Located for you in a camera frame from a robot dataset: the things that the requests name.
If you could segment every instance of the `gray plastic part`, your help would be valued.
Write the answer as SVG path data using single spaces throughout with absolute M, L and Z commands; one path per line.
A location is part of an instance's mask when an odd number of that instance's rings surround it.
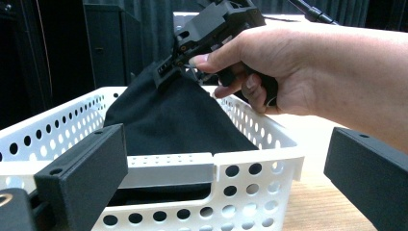
M 211 153 L 128 157 L 128 174 L 120 189 L 211 183 Z

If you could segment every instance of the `table surface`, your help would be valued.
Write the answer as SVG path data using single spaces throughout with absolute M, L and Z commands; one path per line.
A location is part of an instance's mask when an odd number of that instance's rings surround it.
M 271 115 L 294 132 L 305 153 L 302 177 L 293 181 L 283 230 L 376 230 L 323 174 L 333 127 L 316 116 Z

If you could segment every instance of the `white plastic basket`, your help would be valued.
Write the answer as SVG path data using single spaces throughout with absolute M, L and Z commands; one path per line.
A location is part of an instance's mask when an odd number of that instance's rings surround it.
M 209 92 L 214 88 L 205 87 Z M 0 131 L 0 189 L 35 188 L 33 174 L 103 126 L 105 113 L 125 88 L 102 88 Z M 187 155 L 212 162 L 210 195 L 202 200 L 107 207 L 94 230 L 280 230 L 293 179 L 300 178 L 303 155 L 279 124 L 258 115 L 235 96 L 218 100 L 233 123 L 260 150 Z M 167 160 L 180 154 L 160 156 Z M 128 157 L 129 168 L 159 156 Z M 159 163 L 153 167 L 181 167 Z M 227 175 L 232 167 L 235 175 Z

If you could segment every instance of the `black cloth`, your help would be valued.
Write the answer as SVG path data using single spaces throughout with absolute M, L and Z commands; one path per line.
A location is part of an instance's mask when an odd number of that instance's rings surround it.
M 257 149 L 235 127 L 215 99 L 186 73 L 164 93 L 159 93 L 151 74 L 154 67 L 156 64 L 148 66 L 106 113 L 104 126 L 124 124 L 129 156 L 196 152 L 214 155 Z M 209 184 L 203 184 L 138 189 L 138 192 L 182 195 L 201 194 L 209 189 Z

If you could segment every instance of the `hand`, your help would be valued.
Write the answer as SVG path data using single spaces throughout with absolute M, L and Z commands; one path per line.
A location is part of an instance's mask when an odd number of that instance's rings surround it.
M 301 59 L 305 49 L 293 39 L 295 30 L 292 31 L 286 25 L 287 23 L 276 23 L 275 26 L 243 31 L 217 51 L 196 56 L 190 63 L 208 73 L 232 66 L 237 80 L 228 87 L 219 86 L 215 91 L 218 98 L 242 90 L 242 94 L 258 113 L 309 115 L 312 113 L 314 92 L 313 81 L 310 76 L 303 75 L 305 72 L 301 68 L 306 62 Z M 247 76 L 241 63 L 276 78 L 279 85 L 276 107 L 264 105 L 267 92 L 261 86 L 260 77 L 257 74 Z

